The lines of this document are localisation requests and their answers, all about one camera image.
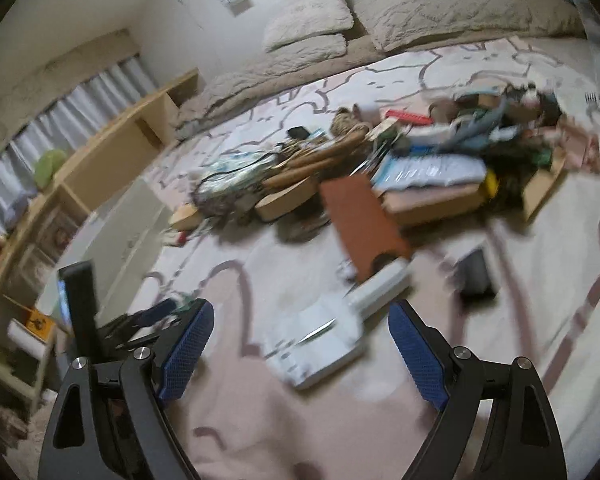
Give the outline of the white grey plastic gadget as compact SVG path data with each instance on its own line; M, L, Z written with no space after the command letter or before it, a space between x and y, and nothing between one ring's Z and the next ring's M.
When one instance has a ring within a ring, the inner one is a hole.
M274 322L261 344L274 376L297 390L309 389L360 356L367 318L349 309L346 295L323 294Z

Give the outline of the brown leather sleeve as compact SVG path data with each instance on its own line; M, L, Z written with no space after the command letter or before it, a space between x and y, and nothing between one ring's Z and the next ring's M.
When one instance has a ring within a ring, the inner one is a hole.
M411 246L382 208L370 179L364 174L326 180L320 184L323 206L344 251L363 283L397 258L410 261Z

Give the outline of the yellow box on shelf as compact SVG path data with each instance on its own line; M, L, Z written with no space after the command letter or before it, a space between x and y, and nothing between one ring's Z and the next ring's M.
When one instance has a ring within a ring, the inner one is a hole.
M38 309L22 304L12 297L4 295L4 298L11 304L14 304L16 307L27 313L28 317L27 321L24 323L24 327L29 333L44 342L50 340L50 335L52 334L52 329L55 326L55 322L49 316L40 312Z

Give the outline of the wooden bedside shelf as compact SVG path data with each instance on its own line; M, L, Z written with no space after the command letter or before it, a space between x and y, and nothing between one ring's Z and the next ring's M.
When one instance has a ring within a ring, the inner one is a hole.
M46 190L35 197L0 255L0 301L22 253L44 217L63 209L81 222L126 188L159 155L176 144L172 117L197 90L198 70L173 79L127 108L65 162Z

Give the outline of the white storage box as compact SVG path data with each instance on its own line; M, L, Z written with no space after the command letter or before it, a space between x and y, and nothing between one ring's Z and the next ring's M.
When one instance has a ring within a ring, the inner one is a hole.
M90 214L50 272L35 307L62 325L57 272L68 264L94 266L98 300L96 323L122 315L161 250L161 233L171 211L148 183L138 178Z

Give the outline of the white lighter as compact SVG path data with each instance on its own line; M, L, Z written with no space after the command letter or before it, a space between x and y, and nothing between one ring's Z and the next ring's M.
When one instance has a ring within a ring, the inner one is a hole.
M361 285L352 289L344 301L362 320L375 314L386 304L398 298L411 286L410 262L397 258L386 264Z

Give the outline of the oval wooden box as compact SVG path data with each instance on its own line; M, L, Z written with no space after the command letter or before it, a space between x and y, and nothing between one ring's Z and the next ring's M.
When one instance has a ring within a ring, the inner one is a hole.
M174 210L169 219L171 229L177 231L193 231L204 220L204 214L193 204L184 204Z

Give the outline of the grey blue curtain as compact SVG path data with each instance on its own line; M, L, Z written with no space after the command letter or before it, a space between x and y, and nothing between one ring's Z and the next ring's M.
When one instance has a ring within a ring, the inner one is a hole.
M0 234L6 233L7 209L38 189L34 166L59 148L68 155L144 96L157 90L155 79L138 56L81 82L27 123L0 151Z

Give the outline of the green plush toy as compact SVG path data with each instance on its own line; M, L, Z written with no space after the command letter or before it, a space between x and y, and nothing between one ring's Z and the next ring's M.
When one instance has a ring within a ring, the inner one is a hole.
M57 171L65 165L68 160L68 154L60 148L53 148L46 151L35 163L33 171L33 180L40 191L44 191L50 186L53 177Z

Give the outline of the floral fabric pouch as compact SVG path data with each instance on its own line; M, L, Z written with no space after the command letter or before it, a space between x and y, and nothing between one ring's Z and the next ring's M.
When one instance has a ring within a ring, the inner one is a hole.
M275 152L253 151L223 155L192 184L192 201L207 216L227 216L249 209L262 195L262 182L274 174Z

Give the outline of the round cork block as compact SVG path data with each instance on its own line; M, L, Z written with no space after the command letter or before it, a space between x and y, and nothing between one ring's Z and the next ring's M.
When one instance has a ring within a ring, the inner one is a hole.
M254 210L263 222L277 220L307 202L317 192L317 188L317 180L307 177L288 188L264 196Z

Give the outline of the beige printed curtain valance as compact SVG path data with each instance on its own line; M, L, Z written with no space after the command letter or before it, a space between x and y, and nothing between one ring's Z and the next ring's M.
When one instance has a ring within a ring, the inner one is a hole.
M0 154L28 122L78 84L140 53L126 29L97 37L36 68L0 96Z

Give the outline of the beige folded quilt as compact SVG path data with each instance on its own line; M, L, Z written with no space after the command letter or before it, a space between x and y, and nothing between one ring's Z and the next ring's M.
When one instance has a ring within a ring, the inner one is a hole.
M187 140L208 128L215 119L272 93L273 87L286 76L297 76L300 70L341 58L346 53L347 41L341 34L315 36L262 54L237 70L217 76L201 94L180 106L171 120L175 139Z

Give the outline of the jute twine ball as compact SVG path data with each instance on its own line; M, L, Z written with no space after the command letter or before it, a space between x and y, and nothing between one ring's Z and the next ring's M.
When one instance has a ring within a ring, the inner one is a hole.
M335 138L341 138L355 131L368 133L370 131L370 124L363 122L362 119L358 118L347 107L339 107L334 118L332 118L329 131Z

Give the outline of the beige quilted pillow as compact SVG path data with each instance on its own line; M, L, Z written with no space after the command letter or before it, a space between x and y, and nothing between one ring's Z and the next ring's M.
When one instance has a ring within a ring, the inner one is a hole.
M524 30L531 22L522 0L358 0L354 13L384 52L468 32Z

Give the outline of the fluffy cream pillow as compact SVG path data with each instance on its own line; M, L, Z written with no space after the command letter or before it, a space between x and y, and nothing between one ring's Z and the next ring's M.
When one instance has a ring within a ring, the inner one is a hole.
M347 0L289 0L265 25L262 47L271 52L308 38L354 26Z

